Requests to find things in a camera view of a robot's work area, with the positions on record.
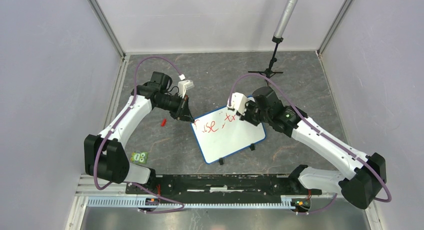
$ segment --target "whiteboard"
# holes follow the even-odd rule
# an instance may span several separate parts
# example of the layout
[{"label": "whiteboard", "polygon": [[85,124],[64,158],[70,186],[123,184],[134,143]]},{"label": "whiteboard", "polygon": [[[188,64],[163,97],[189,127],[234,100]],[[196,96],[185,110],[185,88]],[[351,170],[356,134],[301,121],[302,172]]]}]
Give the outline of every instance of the whiteboard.
[{"label": "whiteboard", "polygon": [[191,127],[208,164],[266,138],[262,123],[254,126],[240,121],[236,112],[225,106],[196,118]]}]

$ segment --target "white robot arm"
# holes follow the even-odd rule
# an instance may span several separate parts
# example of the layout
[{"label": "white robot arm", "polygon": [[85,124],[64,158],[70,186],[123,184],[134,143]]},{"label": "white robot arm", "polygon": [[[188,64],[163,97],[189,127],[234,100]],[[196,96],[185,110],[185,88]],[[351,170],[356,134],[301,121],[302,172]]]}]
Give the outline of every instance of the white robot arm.
[{"label": "white robot arm", "polygon": [[191,80],[178,83],[178,93],[171,95],[172,79],[160,72],[153,72],[149,82],[137,86],[136,98],[131,92],[129,100],[113,122],[98,135],[88,135],[84,141],[85,171],[94,174],[96,154],[105,140],[97,163],[97,175],[115,183],[148,181],[151,169],[128,162],[124,148],[141,120],[154,107],[170,112],[173,119],[194,122],[189,110],[186,90],[194,87]]},{"label": "white robot arm", "polygon": [[[338,169],[338,171],[319,170],[301,165],[292,172],[291,177],[297,178],[299,183],[307,189],[342,194],[356,207],[361,209],[368,207],[382,186],[361,161],[371,166],[385,182],[386,162],[382,156],[377,153],[368,156],[343,143],[297,108],[308,123],[320,130],[317,133],[297,115],[291,106],[284,106],[271,87],[257,89],[253,97],[255,101],[250,101],[241,93],[233,93],[227,107],[236,110],[240,120],[253,125],[268,123],[275,131],[307,145]],[[353,158],[323,135],[349,149],[356,157]]]}]

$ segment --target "gray floor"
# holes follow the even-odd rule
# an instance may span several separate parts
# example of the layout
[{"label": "gray floor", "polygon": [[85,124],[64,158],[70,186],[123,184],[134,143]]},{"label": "gray floor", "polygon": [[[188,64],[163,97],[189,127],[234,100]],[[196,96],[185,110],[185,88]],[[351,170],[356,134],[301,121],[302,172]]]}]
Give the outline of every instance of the gray floor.
[{"label": "gray floor", "polygon": [[[230,88],[236,78],[247,71],[264,70],[271,52],[199,53],[163,55],[177,64],[195,88],[187,92],[193,117],[200,116],[226,104]],[[138,62],[146,57],[131,56],[122,88],[120,111],[128,101],[133,88],[134,71]],[[272,78],[301,109],[306,111],[328,132],[345,140],[340,119],[330,94],[325,75],[315,52],[278,52],[273,70],[284,71]],[[138,72],[139,84],[148,81],[153,71],[164,72],[178,81],[176,71],[165,61],[150,59]],[[264,86],[262,79],[247,78],[238,84],[236,91],[246,95]],[[161,127],[162,120],[167,124]],[[305,145],[277,133],[266,126],[267,138],[256,145],[255,151],[242,150],[225,158],[225,164],[206,164],[187,122],[173,120],[169,113],[154,109],[137,127],[125,151],[149,153],[145,166],[159,174],[194,173],[290,173],[299,164],[320,169],[333,169],[324,158]]]},{"label": "gray floor", "polygon": [[[312,208],[327,203],[328,199],[313,199]],[[134,208],[89,207],[81,229],[367,230],[370,226],[363,210],[338,199],[328,210],[308,216],[296,216],[286,209],[186,209],[145,215]]]}]

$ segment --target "metal bar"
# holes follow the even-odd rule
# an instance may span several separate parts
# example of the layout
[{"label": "metal bar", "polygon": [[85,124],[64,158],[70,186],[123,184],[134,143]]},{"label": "metal bar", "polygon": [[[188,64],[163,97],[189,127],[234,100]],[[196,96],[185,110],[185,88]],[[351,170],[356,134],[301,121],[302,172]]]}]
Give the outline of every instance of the metal bar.
[{"label": "metal bar", "polygon": [[287,0],[284,11],[274,32],[274,37],[276,39],[281,39],[281,37],[283,36],[284,30],[286,30],[287,24],[289,23],[290,17],[292,16],[297,3],[298,0]]},{"label": "metal bar", "polygon": [[333,85],[329,80],[329,77],[327,75],[326,69],[323,64],[323,59],[321,57],[321,54],[318,53],[318,51],[316,51],[316,56],[318,57],[319,63],[321,64],[322,72],[324,73],[324,76],[325,76],[325,81],[327,82],[328,89],[330,90],[330,96],[331,96],[335,111],[337,113],[337,116],[340,120],[343,137],[345,138],[346,142],[349,143],[350,139],[346,135],[346,132],[347,132],[345,127],[346,124],[345,124],[345,121],[341,118],[339,104],[338,104],[337,98],[334,96],[334,93],[333,93]]},{"label": "metal bar", "polygon": [[114,34],[108,20],[106,19],[102,9],[100,8],[100,5],[97,2],[97,0],[88,0],[88,2],[90,3],[90,5],[91,5],[95,15],[97,16],[98,20],[100,21],[100,24],[103,27],[104,31],[106,31],[107,36],[112,41],[112,44],[115,47],[118,54],[122,58],[125,57],[125,52],[122,49],[121,45],[119,44],[119,41],[118,41],[116,35]]},{"label": "metal bar", "polygon": [[130,56],[125,56],[125,58],[120,64],[118,76],[116,78],[115,86],[113,87],[112,97],[110,99],[109,109],[107,110],[104,127],[107,127],[117,115],[118,103],[121,97],[121,90],[124,85],[124,79],[125,79],[125,74],[127,72],[129,59],[130,59]]},{"label": "metal bar", "polygon": [[379,214],[376,209],[376,203],[371,204],[365,209],[366,217],[368,218],[371,230],[383,230],[382,223],[380,222]]},{"label": "metal bar", "polygon": [[[161,203],[157,206],[146,204],[149,195],[144,196],[90,196],[87,206],[89,207],[179,207],[174,203]],[[294,209],[291,206],[291,198],[282,197],[281,203],[188,203],[185,208],[229,208],[229,209]]]},{"label": "metal bar", "polygon": [[65,230],[79,230],[81,228],[88,201],[87,196],[75,196],[73,198]]},{"label": "metal bar", "polygon": [[[103,179],[99,179],[98,182],[100,185],[108,183],[108,181]],[[79,178],[78,186],[76,187],[75,196],[123,196],[125,195],[126,187],[127,186],[125,183],[112,183],[108,188],[104,189],[103,191],[99,191],[94,185],[92,176],[81,175]]]},{"label": "metal bar", "polygon": [[348,11],[349,7],[351,6],[352,2],[354,0],[344,0],[343,5],[341,6],[340,10],[337,13],[337,16],[335,17],[330,29],[328,30],[326,36],[324,37],[324,40],[322,41],[321,45],[319,46],[318,50],[316,51],[318,55],[321,55],[324,50],[326,49],[327,45],[329,44],[331,38],[333,37],[334,33],[336,32],[337,28],[339,27],[341,21],[345,17],[346,12]]}]

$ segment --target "black mounting base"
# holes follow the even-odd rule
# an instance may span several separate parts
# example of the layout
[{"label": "black mounting base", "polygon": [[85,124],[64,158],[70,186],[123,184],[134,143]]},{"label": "black mounting base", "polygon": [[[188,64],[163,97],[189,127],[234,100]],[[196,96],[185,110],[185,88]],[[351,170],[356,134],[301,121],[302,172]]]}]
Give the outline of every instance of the black mounting base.
[{"label": "black mounting base", "polygon": [[[150,178],[144,187],[155,192],[158,185],[161,196],[183,203],[281,203],[281,195],[308,194],[297,179],[286,174],[160,175]],[[223,194],[211,189],[216,187],[234,191]],[[125,191],[145,194],[134,185],[126,186]],[[311,191],[312,195],[322,194],[318,189]]]},{"label": "black mounting base", "polygon": [[265,76],[265,77],[267,77],[268,79],[270,79],[271,77],[273,77],[274,75],[276,75],[276,74],[282,74],[282,73],[284,73],[284,72],[282,72],[282,71],[272,71],[272,70],[270,70],[270,69],[266,69],[266,70],[264,70],[264,71],[248,71],[249,73],[258,73],[258,74],[261,74],[261,75],[263,75],[263,76]]},{"label": "black mounting base", "polygon": [[[378,153],[367,157],[366,161],[372,169],[387,183],[386,160]],[[366,209],[382,189],[382,185],[377,178],[363,166],[361,169],[355,169],[356,175],[351,179],[344,179],[338,182],[341,187],[341,193],[345,199],[352,205],[360,209]]]}]

